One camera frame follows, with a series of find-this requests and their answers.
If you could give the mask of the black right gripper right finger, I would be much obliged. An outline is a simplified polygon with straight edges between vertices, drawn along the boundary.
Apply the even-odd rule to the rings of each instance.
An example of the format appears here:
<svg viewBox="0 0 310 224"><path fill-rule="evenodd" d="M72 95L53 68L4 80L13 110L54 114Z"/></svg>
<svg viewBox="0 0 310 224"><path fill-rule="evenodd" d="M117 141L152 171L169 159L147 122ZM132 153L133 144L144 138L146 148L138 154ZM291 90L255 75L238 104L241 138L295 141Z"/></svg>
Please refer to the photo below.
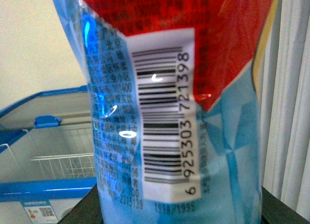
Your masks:
<svg viewBox="0 0 310 224"><path fill-rule="evenodd" d="M262 224L309 224L310 222L262 187Z"/></svg>

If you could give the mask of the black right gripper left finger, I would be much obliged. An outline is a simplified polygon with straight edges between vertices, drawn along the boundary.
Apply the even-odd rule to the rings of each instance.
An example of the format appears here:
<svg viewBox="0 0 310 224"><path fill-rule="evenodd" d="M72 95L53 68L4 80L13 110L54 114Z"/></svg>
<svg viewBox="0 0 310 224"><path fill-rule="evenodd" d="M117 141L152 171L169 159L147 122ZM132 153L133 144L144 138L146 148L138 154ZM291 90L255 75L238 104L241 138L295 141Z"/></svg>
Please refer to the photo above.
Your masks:
<svg viewBox="0 0 310 224"><path fill-rule="evenodd" d="M97 185L75 205L59 224L103 224Z"/></svg>

